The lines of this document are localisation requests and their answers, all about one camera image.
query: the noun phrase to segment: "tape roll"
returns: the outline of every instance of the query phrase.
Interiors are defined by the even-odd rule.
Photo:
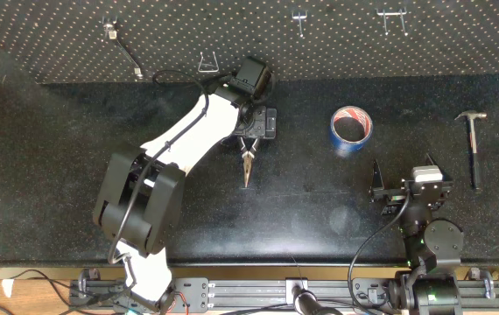
[[[362,125],[362,128],[364,129],[363,139],[359,141],[348,141],[335,131],[335,122],[343,117],[353,118]],[[370,119],[370,116],[364,110],[355,106],[346,106],[337,109],[335,114],[331,117],[329,137],[337,150],[358,151],[370,139],[372,128],[372,119]]]

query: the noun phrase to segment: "wooden floor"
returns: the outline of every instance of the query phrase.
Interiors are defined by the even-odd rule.
[[[61,295],[67,299],[68,289],[59,287]],[[15,315],[20,314],[60,314],[67,307],[53,292],[51,285],[45,280],[16,280],[14,281],[11,297],[4,295],[0,280],[0,305]],[[208,314],[219,314],[217,311]],[[482,312],[481,315],[495,315],[499,312]]]

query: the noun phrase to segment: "black tabletop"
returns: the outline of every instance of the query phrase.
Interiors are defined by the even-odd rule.
[[[110,241],[92,222],[112,148],[140,145],[173,126],[195,87],[150,83],[40,86],[0,76],[0,264],[104,264]],[[281,81],[277,139],[262,143],[249,187],[236,146],[217,144],[186,180],[171,265],[339,264],[390,218],[369,203],[372,161],[398,186],[430,152],[452,177],[436,213],[465,232],[465,264],[499,264],[499,75]],[[342,158],[328,138],[333,112],[366,110],[374,129]],[[476,121],[483,193],[470,188],[467,128]],[[404,263],[397,227],[360,260]]]

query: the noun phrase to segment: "black pegboard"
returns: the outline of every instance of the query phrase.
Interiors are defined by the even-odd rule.
[[[399,17],[385,35],[376,9],[404,8],[409,35]],[[104,17],[118,17],[146,81],[158,69],[196,74],[201,52],[215,52],[221,72],[253,55],[281,80],[499,73],[496,0],[0,0],[0,46],[38,83],[135,81],[103,39]]]

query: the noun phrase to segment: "white paper piece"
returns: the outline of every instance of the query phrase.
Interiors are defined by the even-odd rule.
[[[172,272],[168,269],[165,259],[165,248],[156,255],[148,255],[146,258],[122,241],[117,243],[117,250],[120,254],[130,253],[130,265],[137,279],[132,291],[145,299],[158,301],[172,281]],[[125,271],[127,272],[125,283],[129,286],[133,283],[133,279],[127,268]]]
[[[14,285],[14,279],[4,279],[1,282],[3,286],[4,295],[8,298],[12,297],[12,286]]]
[[[238,109],[230,105],[230,101],[216,94],[209,95],[208,102],[207,115],[173,143],[169,151],[162,153],[158,161],[165,164],[174,162],[187,175],[213,145],[234,131],[238,122]],[[141,145],[141,148],[146,149],[146,155],[154,156],[164,147],[166,141],[194,121],[204,107],[205,96],[201,95],[195,107],[164,135]]]

